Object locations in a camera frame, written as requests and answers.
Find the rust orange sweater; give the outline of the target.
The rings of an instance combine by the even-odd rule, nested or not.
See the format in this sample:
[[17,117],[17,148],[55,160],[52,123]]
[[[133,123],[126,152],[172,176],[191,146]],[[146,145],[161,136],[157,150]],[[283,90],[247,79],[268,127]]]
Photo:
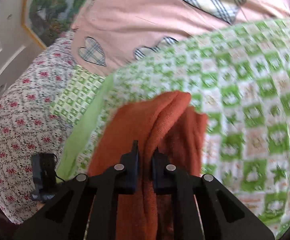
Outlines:
[[152,100],[121,107],[98,143],[88,168],[99,175],[119,162],[122,154],[138,142],[139,174],[136,193],[118,200],[117,239],[172,239],[172,200],[154,194],[149,178],[154,150],[165,154],[178,167],[198,176],[207,116],[189,103],[191,95],[173,91]]

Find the floral bed sheet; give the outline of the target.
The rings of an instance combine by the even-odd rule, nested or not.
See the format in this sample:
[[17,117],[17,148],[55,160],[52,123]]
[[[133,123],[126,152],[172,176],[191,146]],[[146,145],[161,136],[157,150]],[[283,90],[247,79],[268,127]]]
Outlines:
[[38,55],[0,97],[0,209],[21,224],[37,210],[31,156],[61,157],[72,125],[51,113],[50,104],[69,84],[76,64],[68,31]]

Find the green checkered quilt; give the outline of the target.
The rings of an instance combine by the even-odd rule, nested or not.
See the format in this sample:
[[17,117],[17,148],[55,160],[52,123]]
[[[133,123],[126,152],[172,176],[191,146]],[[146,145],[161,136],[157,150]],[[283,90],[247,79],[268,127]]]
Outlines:
[[57,174],[88,168],[122,105],[180,90],[208,115],[202,173],[210,173],[276,238],[290,227],[290,19],[234,25],[163,46],[107,77],[74,67],[51,112],[74,129]]

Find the framed landscape painting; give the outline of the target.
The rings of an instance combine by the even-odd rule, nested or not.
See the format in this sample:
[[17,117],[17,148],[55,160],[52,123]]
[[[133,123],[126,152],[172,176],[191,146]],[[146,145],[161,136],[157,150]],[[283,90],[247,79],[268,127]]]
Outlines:
[[70,29],[86,0],[23,0],[21,24],[46,49]]

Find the pink heart-patterned duvet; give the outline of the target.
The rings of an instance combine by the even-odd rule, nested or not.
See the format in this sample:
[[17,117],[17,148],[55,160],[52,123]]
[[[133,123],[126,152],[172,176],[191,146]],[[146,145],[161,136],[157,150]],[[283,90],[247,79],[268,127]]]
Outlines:
[[290,0],[87,0],[72,24],[72,55],[107,75],[189,36],[267,18],[290,18]]

